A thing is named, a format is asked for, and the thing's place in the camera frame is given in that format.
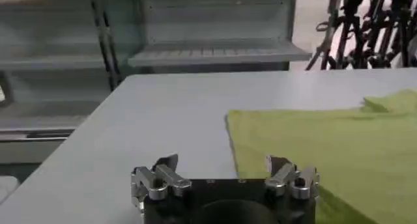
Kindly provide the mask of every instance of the table surface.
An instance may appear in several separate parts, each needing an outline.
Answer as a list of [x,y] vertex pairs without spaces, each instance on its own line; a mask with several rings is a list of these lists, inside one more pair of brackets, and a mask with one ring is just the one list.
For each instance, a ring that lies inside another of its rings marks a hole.
[[129,77],[0,206],[3,224],[128,224],[130,171],[179,154],[188,178],[233,178],[230,109],[336,109],[417,89],[417,69]]
[[14,176],[0,176],[0,205],[19,186],[19,181]]

